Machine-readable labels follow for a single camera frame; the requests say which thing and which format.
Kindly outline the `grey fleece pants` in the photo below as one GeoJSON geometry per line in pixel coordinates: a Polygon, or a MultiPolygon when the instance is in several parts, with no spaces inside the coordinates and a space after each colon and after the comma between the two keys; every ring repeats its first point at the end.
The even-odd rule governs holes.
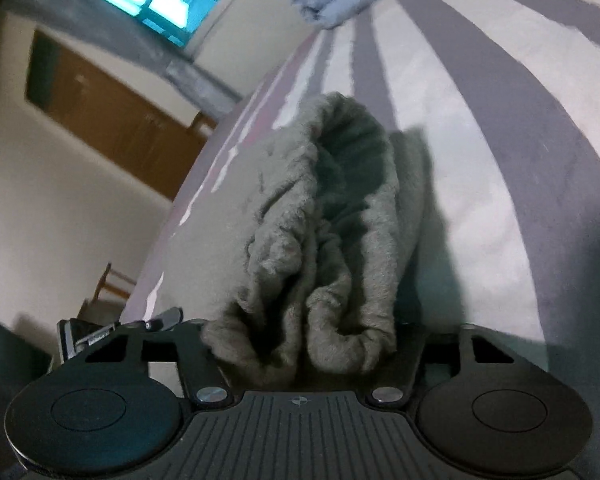
{"type": "Polygon", "coordinates": [[[338,92],[305,102],[237,166],[242,267],[204,326],[212,354],[248,385],[304,370],[371,372],[396,350],[394,304],[426,208],[426,150],[338,92]]]}

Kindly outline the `wooden chair by door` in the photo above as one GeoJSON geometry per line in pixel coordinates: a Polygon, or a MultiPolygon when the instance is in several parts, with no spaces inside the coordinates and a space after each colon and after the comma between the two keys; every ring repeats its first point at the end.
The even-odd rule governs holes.
{"type": "Polygon", "coordinates": [[[78,319],[98,325],[118,322],[135,285],[136,281],[108,263],[92,296],[83,301],[78,319]]]}

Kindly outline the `brown wooden door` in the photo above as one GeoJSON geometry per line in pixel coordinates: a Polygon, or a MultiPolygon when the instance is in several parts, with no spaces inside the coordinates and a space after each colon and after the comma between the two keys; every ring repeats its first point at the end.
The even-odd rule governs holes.
{"type": "Polygon", "coordinates": [[[34,33],[26,98],[134,178],[172,200],[216,121],[184,126],[51,36],[34,33]]]}

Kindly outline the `grey curtain near door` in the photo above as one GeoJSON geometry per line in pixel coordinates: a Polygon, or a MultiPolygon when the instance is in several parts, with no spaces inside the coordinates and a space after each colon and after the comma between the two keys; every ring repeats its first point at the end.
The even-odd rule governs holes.
{"type": "Polygon", "coordinates": [[[176,47],[104,0],[1,0],[1,5],[146,68],[214,119],[226,116],[240,101],[236,92],[176,47]]]}

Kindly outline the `pink grey striped bed sheet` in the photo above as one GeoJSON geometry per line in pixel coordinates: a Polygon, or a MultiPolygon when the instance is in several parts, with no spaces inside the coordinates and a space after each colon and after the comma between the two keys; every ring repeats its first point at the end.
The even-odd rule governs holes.
{"type": "Polygon", "coordinates": [[[574,468],[600,479],[600,0],[379,0],[309,36],[220,121],[125,321],[156,312],[166,243],[239,151],[329,91],[427,144],[416,318],[496,330],[576,388],[594,430],[574,468]]]}

